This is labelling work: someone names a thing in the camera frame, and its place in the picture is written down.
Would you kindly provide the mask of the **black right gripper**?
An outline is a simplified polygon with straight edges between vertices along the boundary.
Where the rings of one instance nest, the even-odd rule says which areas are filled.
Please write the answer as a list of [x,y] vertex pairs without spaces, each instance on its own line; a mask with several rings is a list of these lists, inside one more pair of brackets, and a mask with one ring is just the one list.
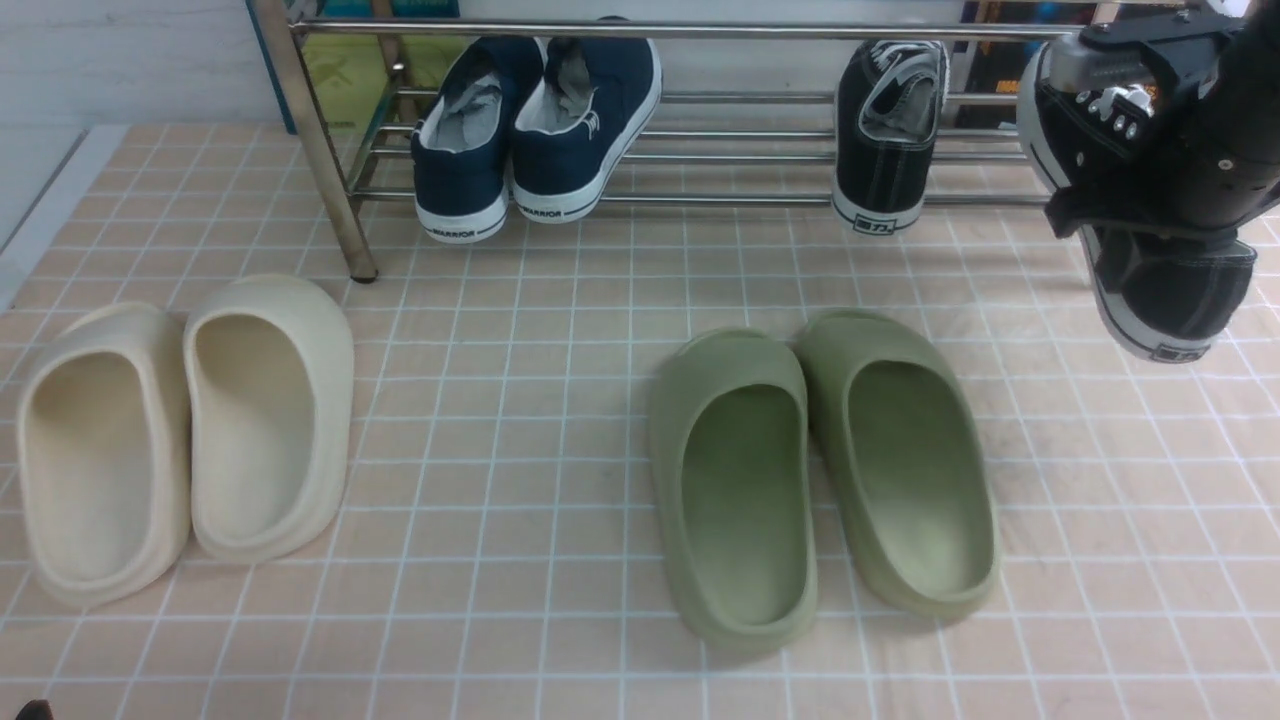
[[1277,204],[1277,41],[1271,1],[1244,18],[1192,9],[1050,42],[1056,90],[1158,91],[1130,159],[1050,191],[1055,234],[1093,231],[1161,258],[1235,252],[1239,228]]

